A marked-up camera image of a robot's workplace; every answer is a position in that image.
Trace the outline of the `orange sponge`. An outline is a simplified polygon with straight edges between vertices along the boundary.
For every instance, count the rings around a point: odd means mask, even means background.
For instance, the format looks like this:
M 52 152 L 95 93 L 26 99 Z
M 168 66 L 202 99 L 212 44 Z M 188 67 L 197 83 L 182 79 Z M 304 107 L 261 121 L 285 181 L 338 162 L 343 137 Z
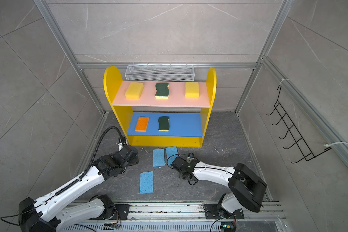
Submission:
M 139 117 L 135 126 L 136 132 L 146 132 L 149 123 L 149 117 Z

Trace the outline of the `dark green sponge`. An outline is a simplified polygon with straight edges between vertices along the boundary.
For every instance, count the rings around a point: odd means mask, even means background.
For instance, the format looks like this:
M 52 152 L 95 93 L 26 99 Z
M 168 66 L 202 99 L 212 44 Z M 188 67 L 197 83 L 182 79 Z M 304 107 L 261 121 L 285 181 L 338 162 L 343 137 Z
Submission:
M 169 83 L 156 83 L 156 99 L 168 99 L 169 98 Z
M 170 117 L 168 117 L 168 116 L 162 116 L 162 117 L 158 118 L 158 123 L 159 123 L 158 131 L 168 132 L 170 130 L 169 119 L 170 119 Z

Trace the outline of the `yellow sponge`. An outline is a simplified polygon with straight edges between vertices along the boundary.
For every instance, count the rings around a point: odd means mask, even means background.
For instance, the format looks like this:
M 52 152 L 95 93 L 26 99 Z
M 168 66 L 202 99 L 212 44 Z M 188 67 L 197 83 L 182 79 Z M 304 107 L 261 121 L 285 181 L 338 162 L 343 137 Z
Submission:
M 186 98 L 199 98 L 200 88 L 197 82 L 186 82 L 185 83 L 185 97 Z
M 125 91 L 125 98 L 129 100 L 138 100 L 144 89 L 144 83 L 130 82 L 127 90 Z

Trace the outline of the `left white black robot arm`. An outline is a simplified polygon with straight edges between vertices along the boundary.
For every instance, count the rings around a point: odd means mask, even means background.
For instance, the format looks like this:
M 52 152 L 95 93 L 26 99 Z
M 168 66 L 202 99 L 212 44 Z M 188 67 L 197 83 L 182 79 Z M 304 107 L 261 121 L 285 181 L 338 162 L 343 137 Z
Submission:
M 69 206 L 75 199 L 111 177 L 122 174 L 127 167 L 138 164 L 138 150 L 123 145 L 110 155 L 92 161 L 88 170 L 36 200 L 26 198 L 19 204 L 18 224 L 23 232 L 58 232 L 90 218 L 111 219 L 117 215 L 107 195 L 89 202 Z

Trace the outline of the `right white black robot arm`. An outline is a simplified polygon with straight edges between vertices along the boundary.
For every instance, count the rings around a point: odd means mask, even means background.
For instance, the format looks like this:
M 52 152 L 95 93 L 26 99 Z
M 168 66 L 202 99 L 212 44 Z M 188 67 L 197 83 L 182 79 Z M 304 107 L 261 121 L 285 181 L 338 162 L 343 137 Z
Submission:
M 199 181 L 210 181 L 230 189 L 230 193 L 221 196 L 215 204 L 205 204 L 204 210 L 210 218 L 243 219 L 243 210 L 259 213 L 263 207 L 263 199 L 267 184 L 244 164 L 235 167 L 222 167 L 206 164 L 191 154 L 186 159 L 175 155 L 168 167 L 179 172 L 179 177 L 188 181 L 191 186 Z

